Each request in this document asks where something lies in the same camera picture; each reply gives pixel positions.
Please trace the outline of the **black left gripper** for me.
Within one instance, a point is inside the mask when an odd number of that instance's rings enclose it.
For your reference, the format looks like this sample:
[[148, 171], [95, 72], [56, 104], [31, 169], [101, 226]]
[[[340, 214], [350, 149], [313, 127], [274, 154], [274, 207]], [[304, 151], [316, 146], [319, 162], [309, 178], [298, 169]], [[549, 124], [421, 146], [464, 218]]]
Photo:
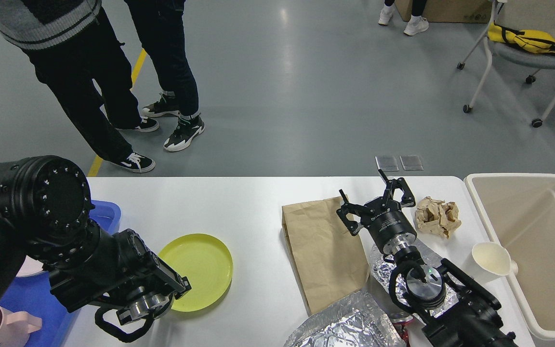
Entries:
[[148, 319], [160, 319], [172, 307], [173, 294], [145, 294], [132, 300], [123, 309], [117, 310], [116, 315], [119, 325], [127, 325], [133, 321]]

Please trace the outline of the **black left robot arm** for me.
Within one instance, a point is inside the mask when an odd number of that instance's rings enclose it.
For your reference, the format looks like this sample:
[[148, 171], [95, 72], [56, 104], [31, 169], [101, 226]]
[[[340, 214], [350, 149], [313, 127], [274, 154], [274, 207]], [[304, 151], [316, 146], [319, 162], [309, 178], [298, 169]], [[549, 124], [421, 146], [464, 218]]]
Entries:
[[74, 312], [97, 306], [95, 325], [119, 341], [144, 336], [191, 290], [131, 229], [106, 233], [83, 171], [59, 156], [0, 163], [0, 299], [29, 257], [51, 294]]

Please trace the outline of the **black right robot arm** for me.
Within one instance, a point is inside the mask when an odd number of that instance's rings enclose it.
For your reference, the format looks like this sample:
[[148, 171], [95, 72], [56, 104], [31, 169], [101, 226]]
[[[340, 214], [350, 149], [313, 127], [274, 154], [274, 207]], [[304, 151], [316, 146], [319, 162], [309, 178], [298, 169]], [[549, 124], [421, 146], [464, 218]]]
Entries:
[[341, 190], [336, 213], [357, 236], [366, 229], [386, 260], [394, 267], [387, 292], [407, 315], [420, 318], [423, 334], [434, 347], [514, 347], [514, 332], [502, 332], [502, 307], [491, 292], [446, 258], [427, 262], [416, 241], [418, 234], [403, 213], [415, 198], [404, 178], [388, 178], [383, 195], [364, 205], [349, 202]]

